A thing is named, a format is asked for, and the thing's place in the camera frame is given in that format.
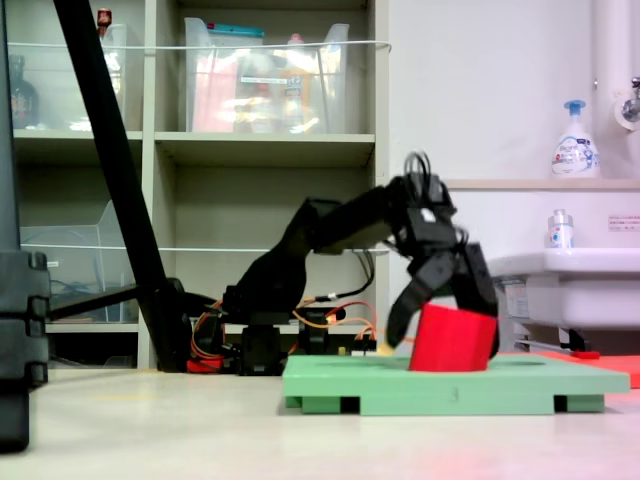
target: sink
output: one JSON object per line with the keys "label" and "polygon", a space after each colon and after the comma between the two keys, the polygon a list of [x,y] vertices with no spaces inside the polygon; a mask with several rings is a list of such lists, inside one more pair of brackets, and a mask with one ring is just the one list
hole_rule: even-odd
{"label": "sink", "polygon": [[639,248],[549,248],[488,263],[518,323],[640,329]]}

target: shelf board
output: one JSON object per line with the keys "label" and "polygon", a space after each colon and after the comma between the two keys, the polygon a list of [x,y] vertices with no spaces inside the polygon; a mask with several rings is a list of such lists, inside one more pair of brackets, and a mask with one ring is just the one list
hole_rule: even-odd
{"label": "shelf board", "polygon": [[364,10],[369,0],[178,0],[178,4],[234,10]]}
{"label": "shelf board", "polygon": [[640,190],[640,178],[566,178],[566,179],[477,179],[445,180],[449,190],[453,191],[612,191]]}
{"label": "shelf board", "polygon": [[137,323],[48,323],[47,333],[137,333]]}
{"label": "shelf board", "polygon": [[[299,332],[298,325],[277,325],[280,328],[280,333],[283,335],[297,335]],[[239,335],[242,333],[242,329],[245,328],[245,325],[226,325],[225,333],[228,335]],[[362,325],[338,325],[336,327],[330,328],[330,334],[342,334],[342,335],[357,335],[364,328],[364,324]]]}
{"label": "shelf board", "polygon": [[[127,132],[136,166],[142,164],[142,132]],[[67,130],[14,130],[19,165],[98,166],[92,132]]]}
{"label": "shelf board", "polygon": [[375,135],[158,132],[159,148],[177,165],[194,167],[315,167],[367,165]]}

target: white floor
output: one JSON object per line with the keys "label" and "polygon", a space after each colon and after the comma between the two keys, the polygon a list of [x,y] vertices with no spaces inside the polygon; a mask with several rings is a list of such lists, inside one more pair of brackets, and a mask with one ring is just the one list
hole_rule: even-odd
{"label": "white floor", "polygon": [[2,480],[640,479],[640,391],[600,415],[301,416],[281,379],[55,371]]}

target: green platform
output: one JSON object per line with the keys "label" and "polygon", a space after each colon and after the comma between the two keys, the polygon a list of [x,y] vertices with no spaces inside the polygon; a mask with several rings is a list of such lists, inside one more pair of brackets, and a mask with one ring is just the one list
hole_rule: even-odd
{"label": "green platform", "polygon": [[602,412],[629,376],[530,354],[498,355],[486,372],[416,373],[408,358],[292,356],[283,374],[289,408],[361,415],[523,415]]}

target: red cup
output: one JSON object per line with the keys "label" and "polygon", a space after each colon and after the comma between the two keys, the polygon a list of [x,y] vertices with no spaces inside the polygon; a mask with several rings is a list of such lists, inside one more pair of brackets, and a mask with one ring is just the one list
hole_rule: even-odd
{"label": "red cup", "polygon": [[467,310],[422,307],[409,370],[478,372],[487,369],[497,319]]}

